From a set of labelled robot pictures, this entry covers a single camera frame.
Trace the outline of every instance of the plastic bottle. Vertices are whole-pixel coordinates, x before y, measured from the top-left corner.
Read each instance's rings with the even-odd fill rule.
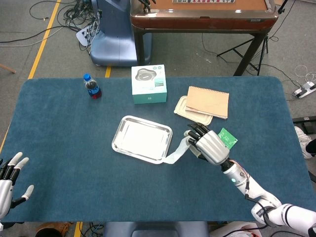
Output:
[[[97,99],[102,96],[102,91],[100,87],[98,86],[95,79],[92,76],[90,76],[89,73],[84,74],[83,79],[84,79],[85,87],[87,88],[89,95],[93,99]]]

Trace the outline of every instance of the notebook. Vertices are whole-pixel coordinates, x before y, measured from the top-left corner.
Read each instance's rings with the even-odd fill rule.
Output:
[[[190,86],[186,110],[227,119],[228,98],[226,92]]]

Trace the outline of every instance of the bottle cap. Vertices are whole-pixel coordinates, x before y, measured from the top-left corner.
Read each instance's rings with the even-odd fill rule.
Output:
[[[84,75],[83,75],[83,79],[84,79],[85,81],[89,81],[89,80],[91,79],[90,74],[89,74],[89,73],[84,74]]]

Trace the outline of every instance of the table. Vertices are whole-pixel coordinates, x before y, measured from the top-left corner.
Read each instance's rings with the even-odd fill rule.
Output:
[[[30,158],[14,197],[34,184],[31,198],[3,220],[232,221],[253,220],[253,203],[213,166],[187,151],[174,165],[151,164],[116,153],[120,120],[137,116],[173,130],[169,154],[190,121],[173,113],[189,85],[230,93],[229,117],[214,118],[238,142],[231,158],[283,203],[315,210],[305,161],[282,85],[272,77],[167,78],[167,102],[134,105],[130,79],[97,79],[103,95],[88,96],[82,79],[25,82],[0,158]]]
[[[241,76],[277,19],[273,0],[236,0],[234,3],[157,0],[156,4],[151,4],[151,12],[144,12],[138,0],[131,0],[131,22],[139,65],[145,62],[145,33],[251,34],[254,39],[234,74]]]

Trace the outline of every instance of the blue mat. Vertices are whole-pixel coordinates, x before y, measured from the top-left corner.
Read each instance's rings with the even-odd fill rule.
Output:
[[[230,93],[229,117],[214,118],[238,142],[239,161],[283,203],[315,210],[315,194],[284,98],[271,77],[169,78],[167,103],[134,105],[130,79],[98,79],[100,99],[82,79],[32,79],[24,83],[0,155],[22,151],[15,198],[30,184],[30,200],[6,222],[22,221],[232,221],[253,220],[253,203],[213,166],[190,151],[174,165],[150,164],[116,153],[111,141],[122,117],[132,115],[173,130],[169,153],[190,123],[173,113],[189,85]]]

